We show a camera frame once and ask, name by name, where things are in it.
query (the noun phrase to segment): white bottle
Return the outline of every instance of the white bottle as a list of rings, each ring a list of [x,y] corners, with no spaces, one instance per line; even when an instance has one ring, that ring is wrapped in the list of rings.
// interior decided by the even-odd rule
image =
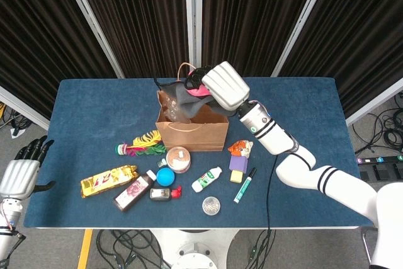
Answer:
[[[198,178],[196,181],[193,182],[191,187],[196,192],[201,192],[205,187],[215,181],[220,174],[222,173],[222,169],[220,167],[215,167],[207,171],[204,175]]]

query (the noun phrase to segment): paper bag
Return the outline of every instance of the paper bag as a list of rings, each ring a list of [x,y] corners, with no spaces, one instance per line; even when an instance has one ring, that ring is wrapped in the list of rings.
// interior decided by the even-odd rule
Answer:
[[[208,105],[203,105],[191,123],[171,122],[164,115],[162,104],[167,94],[157,92],[161,105],[156,122],[162,141],[167,149],[183,146],[189,151],[222,151],[228,131],[228,118],[214,113]]]

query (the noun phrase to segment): gold wrapper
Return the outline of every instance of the gold wrapper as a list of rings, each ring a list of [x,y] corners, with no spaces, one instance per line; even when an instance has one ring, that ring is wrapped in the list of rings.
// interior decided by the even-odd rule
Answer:
[[[97,195],[137,179],[139,174],[135,171],[136,169],[136,165],[124,165],[83,179],[81,180],[81,196],[86,198]]]

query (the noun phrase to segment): black curtain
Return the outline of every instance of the black curtain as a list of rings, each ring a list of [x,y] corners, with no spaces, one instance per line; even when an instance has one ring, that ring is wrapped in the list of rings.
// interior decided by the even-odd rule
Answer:
[[[204,0],[202,62],[270,76],[306,0]]]
[[[403,77],[403,0],[317,0],[280,75],[334,77],[350,116]]]
[[[50,118],[63,79],[116,77],[75,0],[0,0],[0,86]]]
[[[186,0],[88,0],[126,77],[173,77],[188,61]]]

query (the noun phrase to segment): blue tablecloth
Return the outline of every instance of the blue tablecloth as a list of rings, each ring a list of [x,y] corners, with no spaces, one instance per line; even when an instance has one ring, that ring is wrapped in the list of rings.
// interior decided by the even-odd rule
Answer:
[[[358,176],[343,111],[333,79],[246,78],[251,99],[266,105],[272,117],[317,159],[317,166],[331,164]],[[31,197],[26,227],[107,228],[259,228],[267,226],[266,189],[274,161],[258,142],[249,159],[248,172],[258,171],[239,204],[233,199],[240,188],[229,181],[230,154],[226,150],[239,139],[254,140],[238,121],[230,118],[223,152],[192,152],[191,168],[176,175],[183,197],[153,202],[143,197],[123,213],[112,202],[126,186],[97,196],[81,198],[79,182],[96,173],[136,164],[141,173],[157,172],[160,156],[118,156],[115,146],[156,129],[159,113],[156,86],[151,79],[71,79],[62,81],[57,94],[48,138],[55,143],[41,168],[38,183],[55,180],[47,192]],[[220,178],[200,193],[191,183],[212,167],[221,166]],[[205,215],[202,202],[208,196],[221,203],[215,216]],[[272,227],[362,226],[370,222],[315,190],[284,185],[274,174],[270,191]]]

